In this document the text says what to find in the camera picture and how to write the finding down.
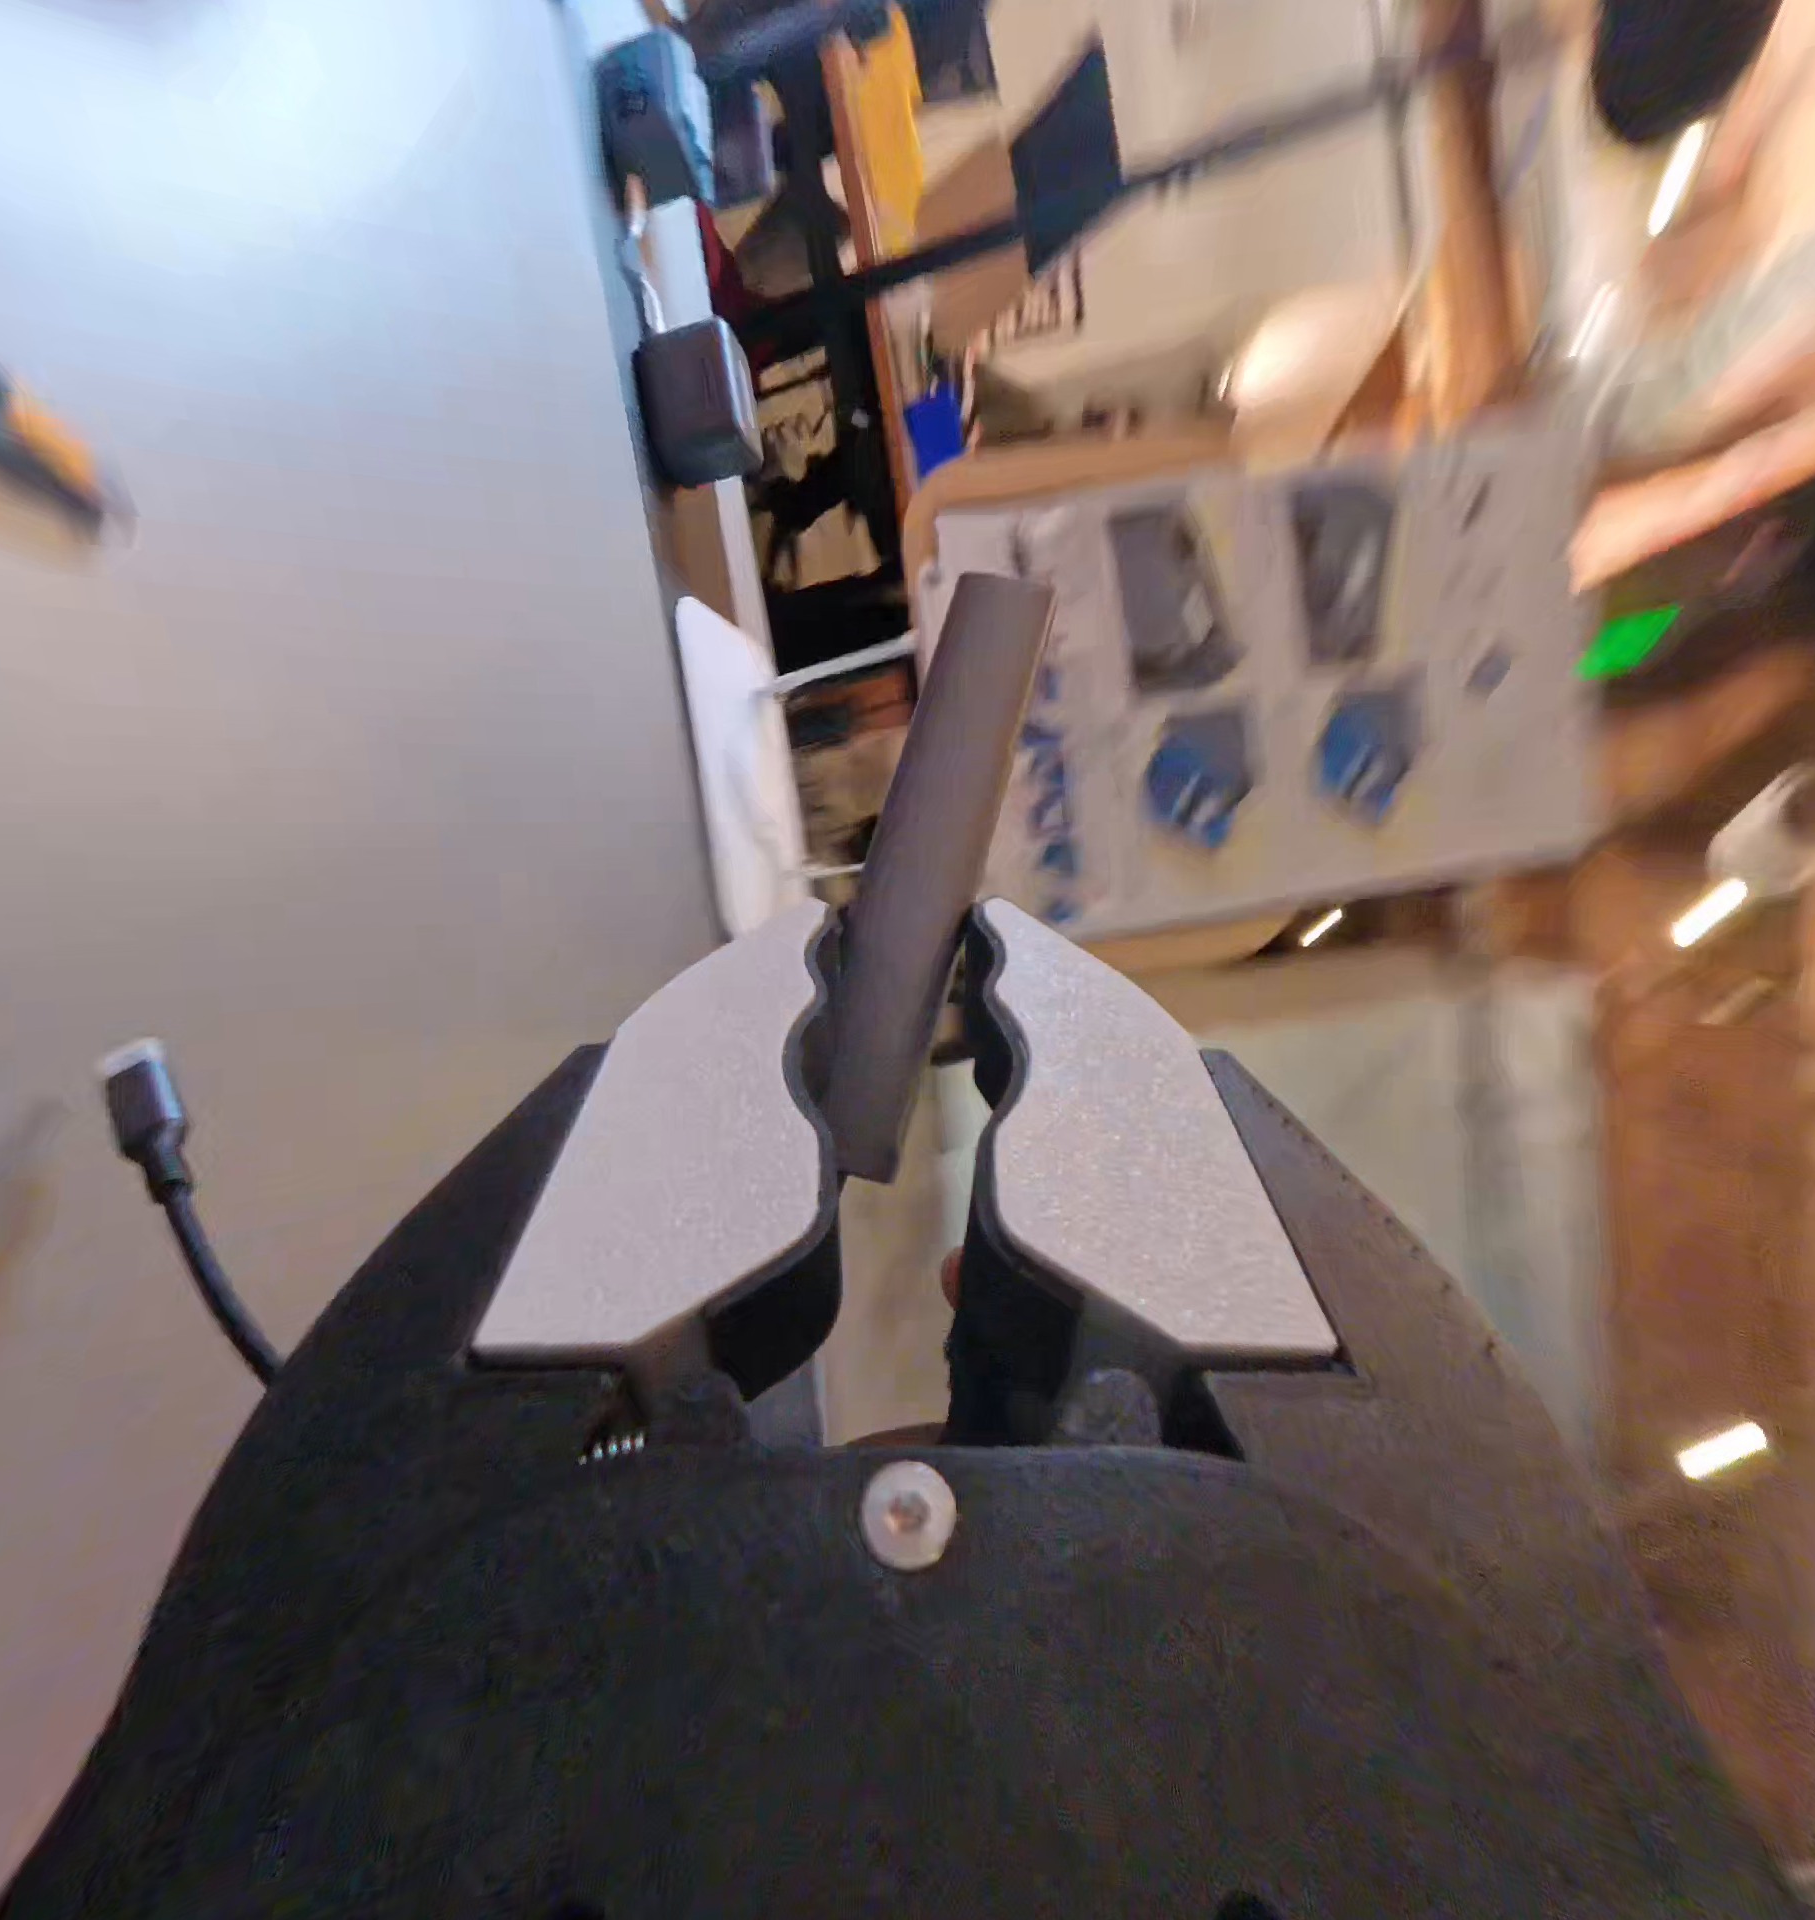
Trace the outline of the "black flag panel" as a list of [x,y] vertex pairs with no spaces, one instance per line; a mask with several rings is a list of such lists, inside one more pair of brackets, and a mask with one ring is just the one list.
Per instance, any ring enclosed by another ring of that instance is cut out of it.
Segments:
[[1109,56],[1094,35],[1010,141],[1027,275],[1041,278],[1124,192]]

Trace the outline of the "grey usb hub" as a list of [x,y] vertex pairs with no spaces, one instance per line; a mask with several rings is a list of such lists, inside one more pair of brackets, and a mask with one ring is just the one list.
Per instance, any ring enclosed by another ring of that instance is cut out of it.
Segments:
[[1053,617],[1043,582],[970,571],[920,673],[829,997],[824,1123],[844,1179],[894,1179]]

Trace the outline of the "green sign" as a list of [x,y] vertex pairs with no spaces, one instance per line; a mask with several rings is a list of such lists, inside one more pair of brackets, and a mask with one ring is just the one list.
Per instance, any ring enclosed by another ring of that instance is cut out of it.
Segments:
[[1679,640],[1685,602],[1667,601],[1605,617],[1579,654],[1574,678],[1613,687],[1652,669]]

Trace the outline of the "row of yellow bins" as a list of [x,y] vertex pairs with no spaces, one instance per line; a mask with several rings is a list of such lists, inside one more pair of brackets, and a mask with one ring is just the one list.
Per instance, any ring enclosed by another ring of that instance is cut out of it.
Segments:
[[847,71],[847,106],[866,180],[878,257],[910,251],[917,239],[924,157],[917,131],[923,88],[907,13],[892,5],[887,32],[859,42]]

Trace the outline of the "white document stand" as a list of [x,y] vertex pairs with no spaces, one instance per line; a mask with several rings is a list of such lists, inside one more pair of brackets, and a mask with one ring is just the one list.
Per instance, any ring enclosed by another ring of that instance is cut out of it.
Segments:
[[766,642],[687,592],[673,629],[725,938],[799,899],[844,902],[915,714],[915,633],[779,673]]

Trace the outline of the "printed instruction sheet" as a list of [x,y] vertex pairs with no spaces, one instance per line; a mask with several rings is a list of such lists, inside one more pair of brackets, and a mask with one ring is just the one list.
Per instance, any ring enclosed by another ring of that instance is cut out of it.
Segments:
[[948,502],[915,565],[1048,588],[985,890],[1084,943],[1551,866],[1604,819],[1583,434],[1487,415],[1406,450]]

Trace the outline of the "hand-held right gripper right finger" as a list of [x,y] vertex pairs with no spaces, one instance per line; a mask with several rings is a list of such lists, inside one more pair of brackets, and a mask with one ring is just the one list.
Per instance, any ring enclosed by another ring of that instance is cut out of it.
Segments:
[[1161,1417],[1209,1373],[1340,1373],[1342,1342],[1194,1036],[1006,899],[964,939],[979,1139],[956,1419],[1057,1419],[1092,1373]]

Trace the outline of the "dark grey case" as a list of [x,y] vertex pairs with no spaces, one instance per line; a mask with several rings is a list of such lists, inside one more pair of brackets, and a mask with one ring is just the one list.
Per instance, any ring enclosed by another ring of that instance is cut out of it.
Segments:
[[766,458],[750,365],[720,317],[654,331],[632,373],[656,473],[680,489],[748,479]]

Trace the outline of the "black blue battery charger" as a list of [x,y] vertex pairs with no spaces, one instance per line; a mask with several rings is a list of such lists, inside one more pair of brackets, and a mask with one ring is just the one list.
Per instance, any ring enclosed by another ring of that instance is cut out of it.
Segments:
[[717,203],[708,92],[695,51],[666,28],[608,47],[592,68],[593,106],[616,203]]

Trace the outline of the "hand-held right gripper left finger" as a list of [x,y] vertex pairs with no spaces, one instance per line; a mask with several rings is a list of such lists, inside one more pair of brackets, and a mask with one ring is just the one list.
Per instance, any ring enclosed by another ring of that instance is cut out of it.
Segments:
[[502,1370],[610,1368],[640,1396],[717,1370],[712,1322],[836,1221],[801,1075],[828,911],[801,899],[654,992],[583,1105],[469,1342]]

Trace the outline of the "black light stand pole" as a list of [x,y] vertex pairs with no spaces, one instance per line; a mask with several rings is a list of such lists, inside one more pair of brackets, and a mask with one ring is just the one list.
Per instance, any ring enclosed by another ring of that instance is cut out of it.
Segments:
[[[1270,157],[1285,155],[1369,116],[1406,111],[1420,88],[1447,69],[1447,62],[1447,56],[1385,56],[1338,84],[1288,99],[1274,110],[1258,110],[1222,121],[1205,137],[1173,149],[1141,171],[1123,167],[1123,196],[1084,239],[1136,199],[1186,191],[1210,176],[1231,173]],[[828,319],[864,308],[872,298],[931,281],[1010,250],[1023,254],[1014,205],[1006,216],[987,225],[964,228],[953,237],[850,275],[832,275],[801,293],[763,301],[747,311],[747,336],[750,343],[767,343],[787,327],[824,333]]]

